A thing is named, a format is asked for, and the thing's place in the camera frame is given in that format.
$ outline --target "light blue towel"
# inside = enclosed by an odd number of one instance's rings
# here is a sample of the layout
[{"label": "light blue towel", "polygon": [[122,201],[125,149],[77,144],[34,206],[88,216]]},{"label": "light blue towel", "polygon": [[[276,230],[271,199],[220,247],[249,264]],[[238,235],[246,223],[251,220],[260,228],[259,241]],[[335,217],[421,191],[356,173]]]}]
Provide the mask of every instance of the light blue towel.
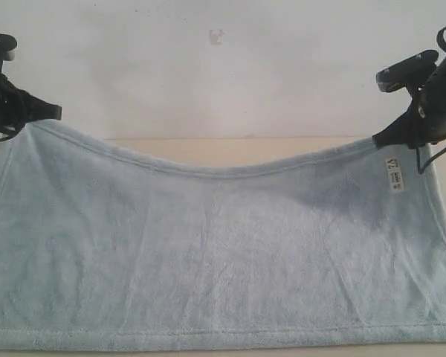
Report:
[{"label": "light blue towel", "polygon": [[193,167],[29,124],[0,145],[0,349],[446,342],[446,210],[414,155]]}]

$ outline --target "care label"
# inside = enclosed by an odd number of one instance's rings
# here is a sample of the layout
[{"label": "care label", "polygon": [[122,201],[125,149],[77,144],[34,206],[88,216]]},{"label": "care label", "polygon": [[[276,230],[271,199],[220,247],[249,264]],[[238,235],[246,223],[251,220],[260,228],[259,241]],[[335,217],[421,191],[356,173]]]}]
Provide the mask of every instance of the care label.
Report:
[{"label": "care label", "polygon": [[385,160],[385,164],[387,165],[388,180],[392,192],[403,192],[403,175],[401,174],[401,168],[398,159],[388,158],[387,160]]}]

